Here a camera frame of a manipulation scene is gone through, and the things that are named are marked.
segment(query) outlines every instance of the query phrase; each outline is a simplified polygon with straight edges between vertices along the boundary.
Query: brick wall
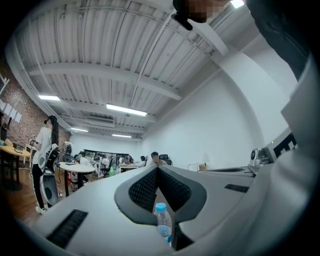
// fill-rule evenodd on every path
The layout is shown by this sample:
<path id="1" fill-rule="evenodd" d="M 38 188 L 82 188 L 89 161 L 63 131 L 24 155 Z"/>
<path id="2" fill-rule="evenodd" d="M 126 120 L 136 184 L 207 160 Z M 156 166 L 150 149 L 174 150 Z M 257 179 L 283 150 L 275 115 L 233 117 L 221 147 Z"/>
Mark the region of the brick wall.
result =
<path id="1" fill-rule="evenodd" d="M 9 103 L 22 117 L 20 123 L 12 120 L 10 130 L 7 133 L 7 139 L 13 143 L 25 146 L 29 143 L 32 135 L 38 135 L 41 127 L 44 127 L 44 120 L 48 116 L 29 98 L 26 92 L 19 85 L 9 66 L 5 62 L 0 62 L 0 73 L 2 77 L 10 79 L 8 85 L 0 95 L 0 99 L 5 103 Z M 2 124 L 8 123 L 9 117 L 4 114 Z M 70 133 L 59 127 L 59 148 L 62 149 L 63 142 L 69 140 Z"/>

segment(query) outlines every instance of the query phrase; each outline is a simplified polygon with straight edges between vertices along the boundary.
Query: paper on wall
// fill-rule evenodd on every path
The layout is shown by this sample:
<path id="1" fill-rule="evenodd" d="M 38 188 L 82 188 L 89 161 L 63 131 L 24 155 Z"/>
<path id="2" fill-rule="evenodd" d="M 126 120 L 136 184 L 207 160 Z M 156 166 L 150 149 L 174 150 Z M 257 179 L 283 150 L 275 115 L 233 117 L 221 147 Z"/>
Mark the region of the paper on wall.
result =
<path id="1" fill-rule="evenodd" d="M 13 109 L 11 110 L 11 112 L 10 112 L 9 117 L 11 117 L 12 119 L 15 119 L 16 113 L 17 113 L 17 111 L 13 108 Z"/>
<path id="2" fill-rule="evenodd" d="M 9 116 L 12 106 L 8 103 L 4 108 L 4 113 Z"/>
<path id="3" fill-rule="evenodd" d="M 6 104 L 0 99 L 0 110 L 4 110 L 5 109 Z"/>
<path id="4" fill-rule="evenodd" d="M 18 123 L 20 123 L 21 120 L 21 114 L 19 112 L 16 113 L 15 119 Z"/>

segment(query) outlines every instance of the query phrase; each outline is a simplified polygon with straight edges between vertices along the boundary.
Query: white sneaker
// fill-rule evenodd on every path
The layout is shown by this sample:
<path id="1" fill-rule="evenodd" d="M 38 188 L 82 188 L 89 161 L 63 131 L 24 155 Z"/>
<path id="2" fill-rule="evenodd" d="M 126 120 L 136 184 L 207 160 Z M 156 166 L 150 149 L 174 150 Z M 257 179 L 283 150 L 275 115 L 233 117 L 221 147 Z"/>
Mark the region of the white sneaker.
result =
<path id="1" fill-rule="evenodd" d="M 46 209 L 45 208 L 43 208 L 43 209 L 40 209 L 38 206 L 35 208 L 35 211 L 38 213 L 38 214 L 41 214 L 41 215 L 43 215 L 43 214 L 45 214 L 46 213 Z"/>

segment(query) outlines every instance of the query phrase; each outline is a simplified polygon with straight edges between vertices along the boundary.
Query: green bottle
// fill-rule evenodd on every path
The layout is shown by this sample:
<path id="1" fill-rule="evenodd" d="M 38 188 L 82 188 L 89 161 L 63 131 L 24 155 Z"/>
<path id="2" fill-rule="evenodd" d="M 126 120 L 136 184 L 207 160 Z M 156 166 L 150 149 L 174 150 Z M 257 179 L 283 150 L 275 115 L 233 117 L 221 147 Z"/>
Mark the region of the green bottle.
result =
<path id="1" fill-rule="evenodd" d="M 111 166 L 110 168 L 110 172 L 109 172 L 109 177 L 113 176 L 115 174 L 115 170 L 114 170 L 114 167 Z"/>

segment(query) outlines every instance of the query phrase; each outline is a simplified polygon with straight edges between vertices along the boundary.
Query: ceiling light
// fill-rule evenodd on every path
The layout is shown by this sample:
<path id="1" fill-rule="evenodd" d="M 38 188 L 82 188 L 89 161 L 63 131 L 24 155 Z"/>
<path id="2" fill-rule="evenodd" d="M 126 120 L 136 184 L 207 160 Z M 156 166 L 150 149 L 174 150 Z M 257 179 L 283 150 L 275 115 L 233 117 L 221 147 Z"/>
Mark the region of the ceiling light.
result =
<path id="1" fill-rule="evenodd" d="M 122 138 L 131 138 L 131 136 L 125 136 L 125 135 L 118 135 L 118 134 L 112 134 L 114 137 L 122 137 Z"/>
<path id="2" fill-rule="evenodd" d="M 48 100 L 48 101 L 60 101 L 57 96 L 47 96 L 47 95 L 39 95 L 41 100 Z"/>
<path id="3" fill-rule="evenodd" d="M 233 5 L 234 8 L 239 8 L 241 6 L 243 6 L 245 3 L 242 0 L 233 0 L 231 1 L 231 4 Z"/>
<path id="4" fill-rule="evenodd" d="M 126 113 L 139 115 L 139 116 L 143 116 L 143 117 L 145 117 L 147 115 L 147 112 L 142 112 L 142 111 L 134 110 L 134 109 L 131 109 L 131 108 L 115 106 L 115 105 L 110 105 L 110 104 L 107 104 L 106 108 L 108 110 L 116 110 L 116 111 L 126 112 Z"/>
<path id="5" fill-rule="evenodd" d="M 86 132 L 86 133 L 88 133 L 88 131 L 87 130 L 82 130 L 82 129 L 77 129 L 77 128 L 71 128 L 72 130 L 74 130 L 74 131 L 79 131 L 79 132 Z"/>

